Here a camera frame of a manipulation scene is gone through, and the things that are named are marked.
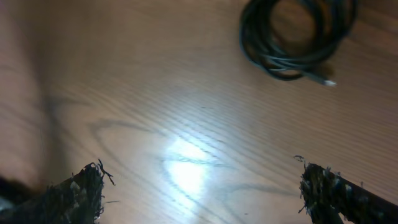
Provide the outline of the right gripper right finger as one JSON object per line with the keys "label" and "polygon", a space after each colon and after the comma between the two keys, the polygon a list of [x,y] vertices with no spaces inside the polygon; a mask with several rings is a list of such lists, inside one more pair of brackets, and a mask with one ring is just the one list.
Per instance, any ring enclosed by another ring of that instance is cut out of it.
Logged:
{"label": "right gripper right finger", "polygon": [[300,197],[312,223],[397,223],[396,204],[342,178],[330,167],[309,163],[299,155],[294,158],[304,164]]}

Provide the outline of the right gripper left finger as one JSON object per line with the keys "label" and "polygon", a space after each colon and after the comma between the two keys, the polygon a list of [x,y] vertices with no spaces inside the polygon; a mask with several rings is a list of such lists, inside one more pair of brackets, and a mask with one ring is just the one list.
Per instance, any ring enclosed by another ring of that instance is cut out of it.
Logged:
{"label": "right gripper left finger", "polygon": [[103,163],[90,163],[69,179],[33,193],[1,179],[1,224],[94,224],[103,213]]}

